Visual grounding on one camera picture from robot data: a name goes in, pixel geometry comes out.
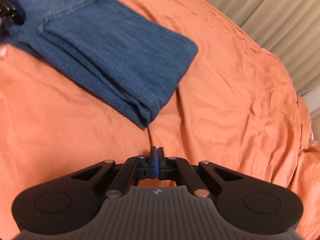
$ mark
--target circular button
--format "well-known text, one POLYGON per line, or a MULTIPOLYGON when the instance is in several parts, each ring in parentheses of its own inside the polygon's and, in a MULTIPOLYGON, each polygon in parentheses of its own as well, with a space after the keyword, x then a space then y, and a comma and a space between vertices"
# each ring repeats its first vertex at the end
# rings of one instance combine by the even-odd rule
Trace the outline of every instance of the circular button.
POLYGON ((71 206, 71 197, 62 192, 47 192, 38 196, 35 207, 42 213, 56 214, 71 206))
POLYGON ((267 192, 257 192, 247 195, 243 200, 244 206, 258 214, 271 214, 281 206, 280 199, 267 192))

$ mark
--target wrinkled bedsheet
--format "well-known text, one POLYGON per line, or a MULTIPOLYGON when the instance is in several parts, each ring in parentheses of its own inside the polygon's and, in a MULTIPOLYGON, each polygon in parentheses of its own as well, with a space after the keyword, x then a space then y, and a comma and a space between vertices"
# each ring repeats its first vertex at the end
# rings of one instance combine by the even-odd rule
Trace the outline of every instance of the wrinkled bedsheet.
POLYGON ((0 238, 19 232, 11 204, 22 190, 104 159, 121 163, 155 145, 166 156, 192 164, 208 159, 289 187, 304 203, 298 233, 316 239, 320 146, 308 147, 308 109, 279 59, 203 0, 119 1, 195 41, 195 60, 143 130, 45 61, 2 47, 0 238))

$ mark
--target orange fabric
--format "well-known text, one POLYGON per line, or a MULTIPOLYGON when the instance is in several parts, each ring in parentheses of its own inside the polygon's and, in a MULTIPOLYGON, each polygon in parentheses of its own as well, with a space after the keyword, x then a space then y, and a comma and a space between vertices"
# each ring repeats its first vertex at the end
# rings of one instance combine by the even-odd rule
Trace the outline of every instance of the orange fabric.
POLYGON ((14 197, 104 159, 162 146, 192 164, 208 159, 290 188, 303 200, 298 233, 320 235, 320 147, 279 59, 203 0, 119 0, 196 42, 176 93, 141 130, 46 62, 7 45, 0 57, 0 237, 19 231, 14 197))

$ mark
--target blue denim jeans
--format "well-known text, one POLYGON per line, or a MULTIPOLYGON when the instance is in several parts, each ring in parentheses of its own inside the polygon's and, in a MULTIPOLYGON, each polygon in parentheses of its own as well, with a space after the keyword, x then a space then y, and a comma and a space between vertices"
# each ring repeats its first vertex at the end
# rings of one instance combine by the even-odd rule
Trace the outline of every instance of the blue denim jeans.
POLYGON ((19 0, 22 26, 4 21, 11 43, 48 60, 140 127, 167 104, 197 53, 188 38, 116 0, 19 0))

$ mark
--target logo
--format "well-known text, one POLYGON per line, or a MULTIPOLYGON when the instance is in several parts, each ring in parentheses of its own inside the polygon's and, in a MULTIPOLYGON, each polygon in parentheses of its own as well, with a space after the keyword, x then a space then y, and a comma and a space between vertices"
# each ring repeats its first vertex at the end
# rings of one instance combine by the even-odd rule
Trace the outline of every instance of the logo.
POLYGON ((156 194, 156 195, 159 195, 159 194, 161 194, 162 192, 163 192, 163 190, 161 190, 161 189, 159 189, 159 188, 157 188, 157 189, 155 189, 155 190, 153 191, 153 193, 156 194))

